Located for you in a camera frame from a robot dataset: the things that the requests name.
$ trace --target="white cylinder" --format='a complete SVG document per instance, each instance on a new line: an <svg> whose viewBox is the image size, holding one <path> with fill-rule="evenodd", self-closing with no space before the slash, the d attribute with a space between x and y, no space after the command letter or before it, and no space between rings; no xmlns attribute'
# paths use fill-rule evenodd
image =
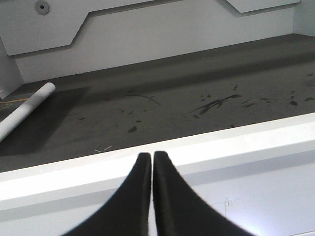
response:
<svg viewBox="0 0 315 236"><path fill-rule="evenodd" d="M55 89L56 87L53 83L46 83L14 112L1 121L0 142L2 142L26 117L28 117L36 107L49 97Z"/></svg>

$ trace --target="white panel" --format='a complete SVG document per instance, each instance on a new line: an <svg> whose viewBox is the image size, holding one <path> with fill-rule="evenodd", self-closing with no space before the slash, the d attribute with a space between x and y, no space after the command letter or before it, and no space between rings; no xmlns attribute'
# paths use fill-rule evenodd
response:
<svg viewBox="0 0 315 236"><path fill-rule="evenodd" d="M0 39L0 98L5 98L23 83L15 60L7 56Z"/></svg>
<svg viewBox="0 0 315 236"><path fill-rule="evenodd" d="M266 8L298 3L301 0L227 0L239 12L257 11Z"/></svg>
<svg viewBox="0 0 315 236"><path fill-rule="evenodd" d="M291 159L283 159L283 163L289 161ZM231 176L230 172L235 172L233 168L230 172L222 170L221 177L226 180L197 185L194 190L214 206L229 199L227 218L254 235L291 236L314 231L315 164L274 167L272 171L270 166L276 166L277 161L270 162L267 171L259 164L254 167L256 173L239 173L239 177Z"/></svg>
<svg viewBox="0 0 315 236"><path fill-rule="evenodd" d="M47 0L40 15L35 0L0 1L0 36L8 55L69 45L91 11L152 0Z"/></svg>
<svg viewBox="0 0 315 236"><path fill-rule="evenodd" d="M294 33L315 36L315 1L303 0L294 9Z"/></svg>
<svg viewBox="0 0 315 236"><path fill-rule="evenodd" d="M183 0L94 15L70 47L16 61L27 83L46 80L290 34L293 12L288 7L242 17L226 1Z"/></svg>

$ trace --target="dark gray floor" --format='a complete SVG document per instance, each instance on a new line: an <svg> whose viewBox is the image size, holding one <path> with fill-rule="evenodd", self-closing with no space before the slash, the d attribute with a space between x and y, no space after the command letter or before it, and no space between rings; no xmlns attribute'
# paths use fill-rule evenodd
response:
<svg viewBox="0 0 315 236"><path fill-rule="evenodd" d="M315 38L287 35L50 81L56 92L0 144L0 172L96 154L98 145L115 150L315 112Z"/></svg>

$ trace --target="black curved pad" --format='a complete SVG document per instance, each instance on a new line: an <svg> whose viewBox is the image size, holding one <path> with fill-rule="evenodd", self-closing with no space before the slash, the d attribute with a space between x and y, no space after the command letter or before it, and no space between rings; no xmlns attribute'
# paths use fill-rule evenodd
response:
<svg viewBox="0 0 315 236"><path fill-rule="evenodd" d="M154 154L153 199L159 236L251 236L207 205L162 151Z"/></svg>
<svg viewBox="0 0 315 236"><path fill-rule="evenodd" d="M151 158L140 153L108 202L65 236L147 236L150 193Z"/></svg>

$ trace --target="white wall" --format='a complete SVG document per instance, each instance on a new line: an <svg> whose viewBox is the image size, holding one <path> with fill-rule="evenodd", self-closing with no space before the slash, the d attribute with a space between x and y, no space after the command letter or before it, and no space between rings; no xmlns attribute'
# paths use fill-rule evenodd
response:
<svg viewBox="0 0 315 236"><path fill-rule="evenodd" d="M23 83L15 60L7 56L0 39L0 98L5 98Z"/></svg>
<svg viewBox="0 0 315 236"><path fill-rule="evenodd" d="M302 0L294 9L294 33L315 36L315 1Z"/></svg>
<svg viewBox="0 0 315 236"><path fill-rule="evenodd" d="M239 13L225 0L182 0L92 14L69 47L17 55L26 83L293 32L294 5Z"/></svg>

